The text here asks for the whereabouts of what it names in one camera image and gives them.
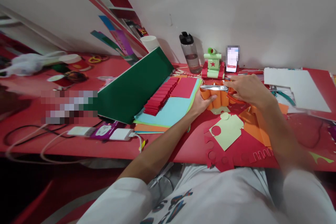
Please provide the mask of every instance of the phone screen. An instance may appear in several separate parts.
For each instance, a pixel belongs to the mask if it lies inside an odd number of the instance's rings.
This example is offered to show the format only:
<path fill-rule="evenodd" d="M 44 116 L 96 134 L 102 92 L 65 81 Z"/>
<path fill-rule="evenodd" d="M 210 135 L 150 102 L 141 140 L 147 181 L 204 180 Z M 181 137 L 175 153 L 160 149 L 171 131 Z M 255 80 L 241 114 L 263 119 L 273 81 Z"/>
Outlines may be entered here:
<path fill-rule="evenodd" d="M 226 71 L 236 72 L 239 60 L 239 47 L 228 46 L 226 49 Z"/>

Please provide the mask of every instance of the black bottle cap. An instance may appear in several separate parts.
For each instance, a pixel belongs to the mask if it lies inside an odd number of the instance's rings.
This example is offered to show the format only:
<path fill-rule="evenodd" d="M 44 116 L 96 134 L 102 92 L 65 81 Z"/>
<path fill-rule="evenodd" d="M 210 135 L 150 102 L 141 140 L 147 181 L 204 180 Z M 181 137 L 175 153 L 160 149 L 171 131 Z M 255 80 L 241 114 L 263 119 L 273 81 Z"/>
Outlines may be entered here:
<path fill-rule="evenodd" d="M 194 43 L 193 37 L 184 31 L 180 35 L 180 41 L 181 41 L 181 44 L 193 44 Z"/>

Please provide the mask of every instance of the white t-shirt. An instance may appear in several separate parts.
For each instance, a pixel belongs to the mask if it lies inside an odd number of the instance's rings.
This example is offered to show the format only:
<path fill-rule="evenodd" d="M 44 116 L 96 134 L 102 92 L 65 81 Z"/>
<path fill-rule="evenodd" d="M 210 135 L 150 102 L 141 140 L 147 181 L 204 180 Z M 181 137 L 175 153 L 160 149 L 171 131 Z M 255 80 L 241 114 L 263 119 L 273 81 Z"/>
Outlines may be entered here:
<path fill-rule="evenodd" d="M 336 223 L 331 200 L 313 174 L 292 171 L 283 191 L 286 214 L 274 207 L 260 170 L 219 173 L 203 166 L 187 167 L 173 193 L 155 208 L 142 180 L 122 178 L 92 204 L 78 224 Z"/>

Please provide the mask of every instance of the stacked red paper strips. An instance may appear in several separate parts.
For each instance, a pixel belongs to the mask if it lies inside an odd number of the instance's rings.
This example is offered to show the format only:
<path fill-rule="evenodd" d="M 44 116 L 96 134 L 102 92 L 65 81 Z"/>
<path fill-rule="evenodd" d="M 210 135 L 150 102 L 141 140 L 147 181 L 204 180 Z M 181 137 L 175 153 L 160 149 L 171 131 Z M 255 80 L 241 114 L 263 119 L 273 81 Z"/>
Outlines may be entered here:
<path fill-rule="evenodd" d="M 156 116 L 159 110 L 163 107 L 173 89 L 176 87 L 179 78 L 170 77 L 148 100 L 144 113 Z"/>

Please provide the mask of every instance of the water bottle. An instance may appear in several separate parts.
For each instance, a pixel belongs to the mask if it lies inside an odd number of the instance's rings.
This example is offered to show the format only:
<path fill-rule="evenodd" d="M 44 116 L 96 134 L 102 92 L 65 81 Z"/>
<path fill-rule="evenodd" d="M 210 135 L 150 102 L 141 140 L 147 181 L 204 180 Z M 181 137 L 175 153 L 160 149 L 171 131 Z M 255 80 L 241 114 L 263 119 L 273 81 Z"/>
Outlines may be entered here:
<path fill-rule="evenodd" d="M 182 32 L 180 35 L 180 42 L 182 51 L 187 60 L 189 71 L 193 74 L 198 74 L 201 72 L 200 61 L 198 59 L 196 46 L 194 44 L 193 37 L 187 32 Z"/>

